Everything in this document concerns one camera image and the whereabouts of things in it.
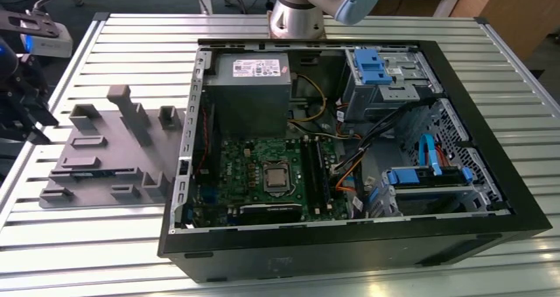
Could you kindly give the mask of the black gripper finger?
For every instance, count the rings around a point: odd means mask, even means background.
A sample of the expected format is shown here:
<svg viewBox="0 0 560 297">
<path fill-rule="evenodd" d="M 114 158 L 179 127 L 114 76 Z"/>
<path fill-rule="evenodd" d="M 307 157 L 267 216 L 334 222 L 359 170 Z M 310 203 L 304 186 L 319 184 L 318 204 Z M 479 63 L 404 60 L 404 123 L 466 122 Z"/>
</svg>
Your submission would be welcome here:
<svg viewBox="0 0 560 297">
<path fill-rule="evenodd" d="M 51 143 L 50 138 L 35 126 L 34 120 L 15 111 L 2 113 L 2 138 L 19 142 L 28 141 L 35 145 Z"/>
<path fill-rule="evenodd" d="M 43 126 L 56 126 L 59 121 L 50 111 L 48 100 L 52 95 L 38 57 L 23 54 L 19 57 L 16 82 L 23 91 L 23 106 Z"/>
</svg>

